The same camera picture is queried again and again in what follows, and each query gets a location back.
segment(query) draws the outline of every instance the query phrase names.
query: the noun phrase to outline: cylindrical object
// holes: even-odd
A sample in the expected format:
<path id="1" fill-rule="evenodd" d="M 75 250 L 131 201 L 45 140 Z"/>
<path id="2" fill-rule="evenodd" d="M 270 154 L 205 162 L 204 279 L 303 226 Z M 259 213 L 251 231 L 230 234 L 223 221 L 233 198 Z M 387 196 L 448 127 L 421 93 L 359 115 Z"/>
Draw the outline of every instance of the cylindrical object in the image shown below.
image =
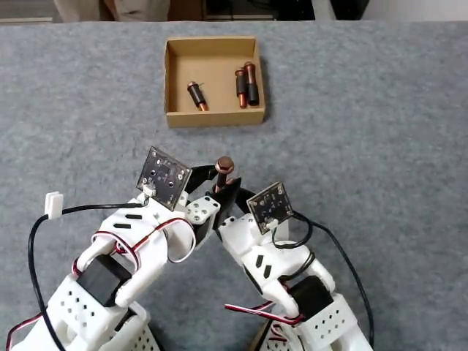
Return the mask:
<path id="1" fill-rule="evenodd" d="M 214 165 L 218 171 L 215 192 L 226 186 L 227 176 L 234 171 L 234 161 L 229 156 L 219 157 Z"/>
<path id="2" fill-rule="evenodd" d="M 247 76 L 243 67 L 235 71 L 235 91 L 239 98 L 239 106 L 241 108 L 246 108 Z"/>
<path id="3" fill-rule="evenodd" d="M 257 77 L 255 77 L 255 65 L 252 62 L 246 62 L 244 69 L 247 72 L 247 102 L 251 106 L 258 106 L 260 95 L 258 94 Z"/>
<path id="4" fill-rule="evenodd" d="M 205 97 L 200 90 L 200 86 L 196 82 L 190 82 L 187 85 L 187 91 L 190 93 L 190 96 L 195 103 L 195 106 L 198 107 L 201 111 L 208 111 L 208 106 L 206 104 Z"/>

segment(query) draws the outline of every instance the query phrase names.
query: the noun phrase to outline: circuit board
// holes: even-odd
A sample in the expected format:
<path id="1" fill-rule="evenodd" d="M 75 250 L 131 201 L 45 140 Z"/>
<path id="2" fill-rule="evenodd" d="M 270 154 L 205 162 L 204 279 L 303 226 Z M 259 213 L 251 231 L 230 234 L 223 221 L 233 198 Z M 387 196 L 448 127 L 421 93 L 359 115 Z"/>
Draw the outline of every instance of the circuit board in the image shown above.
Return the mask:
<path id="1" fill-rule="evenodd" d="M 278 224 L 290 218 L 293 214 L 290 199 L 284 189 L 284 184 L 271 184 L 265 190 L 247 200 L 250 212 L 263 234 L 269 231 L 267 224 L 277 219 Z"/>
<path id="2" fill-rule="evenodd" d="M 146 194 L 149 191 L 151 198 L 174 211 L 191 173 L 192 169 L 152 146 L 138 179 L 137 189 Z"/>

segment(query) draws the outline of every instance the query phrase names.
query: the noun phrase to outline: table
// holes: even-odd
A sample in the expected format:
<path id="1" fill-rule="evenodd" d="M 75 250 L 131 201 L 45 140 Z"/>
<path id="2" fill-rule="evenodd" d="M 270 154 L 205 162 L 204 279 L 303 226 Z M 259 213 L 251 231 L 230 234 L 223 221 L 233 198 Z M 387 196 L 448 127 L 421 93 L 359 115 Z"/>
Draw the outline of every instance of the table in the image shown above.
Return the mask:
<path id="1" fill-rule="evenodd" d="M 256 127 L 168 129 L 173 36 L 254 34 L 268 117 Z M 369 294 L 376 350 L 468 348 L 468 24 L 79 23 L 0 28 L 0 333 L 37 312 L 27 237 L 45 193 L 67 206 L 129 199 L 149 146 L 188 165 L 229 154 L 244 186 L 283 181 L 328 225 Z M 41 227 L 45 296 L 104 212 Z M 358 290 L 324 234 L 310 243 L 367 331 Z M 215 236 L 140 299 L 166 350 L 245 350 L 255 288 Z"/>

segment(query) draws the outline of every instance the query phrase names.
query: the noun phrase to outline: open cardboard box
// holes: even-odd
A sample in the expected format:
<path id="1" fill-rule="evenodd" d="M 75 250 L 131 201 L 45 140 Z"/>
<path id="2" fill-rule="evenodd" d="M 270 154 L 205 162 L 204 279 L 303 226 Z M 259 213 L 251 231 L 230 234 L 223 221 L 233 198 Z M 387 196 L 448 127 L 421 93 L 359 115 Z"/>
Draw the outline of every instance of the open cardboard box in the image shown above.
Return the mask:
<path id="1" fill-rule="evenodd" d="M 246 61 L 257 68 L 260 104 L 239 107 L 235 71 Z M 166 43 L 165 114 L 169 127 L 260 124 L 265 116 L 262 69 L 254 37 L 173 38 Z M 197 82 L 208 111 L 195 106 L 187 84 Z"/>

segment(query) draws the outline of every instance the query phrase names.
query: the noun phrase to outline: copper bolt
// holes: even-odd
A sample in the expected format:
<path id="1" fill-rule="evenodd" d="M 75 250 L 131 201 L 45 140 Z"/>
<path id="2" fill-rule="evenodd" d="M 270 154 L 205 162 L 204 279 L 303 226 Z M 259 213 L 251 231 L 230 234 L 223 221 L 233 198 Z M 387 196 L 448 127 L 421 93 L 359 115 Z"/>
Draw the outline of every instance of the copper bolt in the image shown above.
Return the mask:
<path id="1" fill-rule="evenodd" d="M 218 192 L 226 186 L 227 176 L 234 171 L 234 161 L 229 156 L 222 156 L 218 158 L 214 167 L 218 171 L 218 179 L 214 192 Z"/>

